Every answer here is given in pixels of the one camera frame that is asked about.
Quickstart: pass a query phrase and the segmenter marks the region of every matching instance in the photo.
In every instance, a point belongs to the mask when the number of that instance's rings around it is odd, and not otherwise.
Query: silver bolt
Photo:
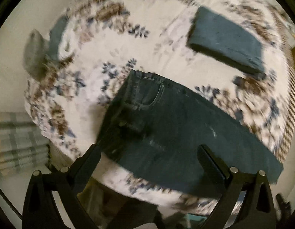
[[[264,170],[260,170],[260,171],[259,171],[259,174],[260,174],[261,176],[265,176],[265,171],[264,171]]]
[[[66,173],[68,171],[69,171],[69,168],[67,166],[62,167],[60,170],[60,172],[62,172],[62,173]]]
[[[231,168],[230,168],[230,171],[231,171],[232,173],[237,173],[239,170],[238,170],[236,167],[231,167]]]
[[[35,176],[35,177],[37,177],[39,174],[40,174],[40,171],[39,171],[39,170],[35,170],[35,171],[33,172],[33,176]]]

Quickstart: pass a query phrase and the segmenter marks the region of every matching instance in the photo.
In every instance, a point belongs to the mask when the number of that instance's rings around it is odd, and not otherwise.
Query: jeans
[[[136,177],[183,193],[219,198],[197,160],[202,144],[228,167],[245,173],[264,170],[270,183],[283,169],[238,121],[199,94],[155,73],[130,72],[107,110],[97,139],[110,159]]]

